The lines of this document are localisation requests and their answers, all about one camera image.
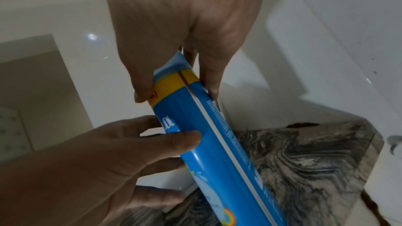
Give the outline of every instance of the swirled marble pattern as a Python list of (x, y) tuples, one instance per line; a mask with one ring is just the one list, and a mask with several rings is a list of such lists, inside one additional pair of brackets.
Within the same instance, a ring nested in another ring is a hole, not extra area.
[[(240, 143), (276, 198), (288, 225), (343, 225), (384, 144), (368, 122), (245, 131)], [(220, 225), (197, 190), (165, 225)]]

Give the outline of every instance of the blue cylindrical container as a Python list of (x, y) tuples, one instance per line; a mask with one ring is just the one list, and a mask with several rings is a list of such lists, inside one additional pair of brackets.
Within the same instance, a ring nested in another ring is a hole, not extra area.
[(201, 132), (201, 143), (181, 157), (223, 225), (286, 225), (260, 175), (179, 51), (155, 71), (148, 102), (167, 133)]

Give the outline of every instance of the person's right hand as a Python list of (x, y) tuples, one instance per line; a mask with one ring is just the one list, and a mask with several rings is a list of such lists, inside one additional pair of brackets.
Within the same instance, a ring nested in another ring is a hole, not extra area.
[(193, 65), (199, 53), (200, 80), (218, 97), (225, 67), (241, 47), (261, 0), (108, 0), (120, 58), (136, 102), (152, 93), (153, 71), (183, 45)]

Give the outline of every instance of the can lid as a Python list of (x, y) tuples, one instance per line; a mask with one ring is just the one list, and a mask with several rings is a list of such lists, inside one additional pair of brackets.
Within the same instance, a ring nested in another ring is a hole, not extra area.
[(154, 84), (174, 72), (179, 72), (185, 69), (191, 69), (191, 66), (183, 54), (180, 51), (177, 51), (171, 60), (161, 68), (154, 71)]

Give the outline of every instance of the black and white marble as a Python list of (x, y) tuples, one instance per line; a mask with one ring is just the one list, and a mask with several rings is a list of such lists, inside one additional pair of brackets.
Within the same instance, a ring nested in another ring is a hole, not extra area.
[[(237, 134), (290, 226), (344, 225), (384, 144), (368, 122)], [(166, 226), (220, 225), (197, 190)]]

